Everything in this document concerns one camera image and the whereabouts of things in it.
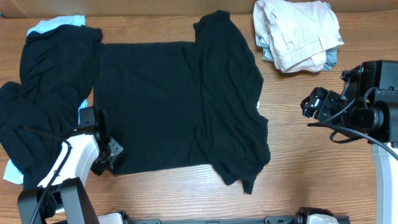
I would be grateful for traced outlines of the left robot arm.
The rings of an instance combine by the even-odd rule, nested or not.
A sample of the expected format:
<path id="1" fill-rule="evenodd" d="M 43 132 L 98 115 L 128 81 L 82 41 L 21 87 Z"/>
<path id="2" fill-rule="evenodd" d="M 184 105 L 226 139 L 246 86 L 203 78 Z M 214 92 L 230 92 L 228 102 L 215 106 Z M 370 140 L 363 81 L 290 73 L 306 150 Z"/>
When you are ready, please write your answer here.
<path id="1" fill-rule="evenodd" d="M 104 110 L 79 110 L 78 126 L 66 134 L 37 133 L 62 141 L 62 150 L 47 176 L 32 190 L 20 193 L 17 205 L 22 223 L 45 223 L 56 213 L 66 215 L 64 223 L 128 223 L 124 211 L 97 215 L 85 190 L 90 172 L 112 172 L 123 156 L 123 147 L 110 136 Z"/>

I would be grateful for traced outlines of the black t-shirt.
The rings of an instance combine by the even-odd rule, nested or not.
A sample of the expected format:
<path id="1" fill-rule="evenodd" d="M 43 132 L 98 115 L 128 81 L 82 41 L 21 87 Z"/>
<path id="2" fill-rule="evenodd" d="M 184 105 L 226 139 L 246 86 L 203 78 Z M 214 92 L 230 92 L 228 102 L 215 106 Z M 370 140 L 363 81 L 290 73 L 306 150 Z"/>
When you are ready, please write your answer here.
<path id="1" fill-rule="evenodd" d="M 113 173 L 209 164 L 251 194 L 271 158 L 262 75 L 229 12 L 193 28 L 194 42 L 101 44 L 94 106 L 124 149 Z"/>

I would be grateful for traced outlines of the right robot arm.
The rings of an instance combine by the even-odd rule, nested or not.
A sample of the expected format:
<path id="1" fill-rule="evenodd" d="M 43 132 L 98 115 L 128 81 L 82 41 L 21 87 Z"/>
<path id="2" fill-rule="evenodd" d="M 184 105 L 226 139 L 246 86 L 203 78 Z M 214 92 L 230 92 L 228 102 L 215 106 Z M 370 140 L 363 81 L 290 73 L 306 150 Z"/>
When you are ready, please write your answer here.
<path id="1" fill-rule="evenodd" d="M 343 70 L 343 91 L 313 89 L 300 104 L 313 127 L 345 136 L 341 143 L 365 139 L 376 168 L 376 223 L 397 223 L 397 62 L 374 60 Z"/>

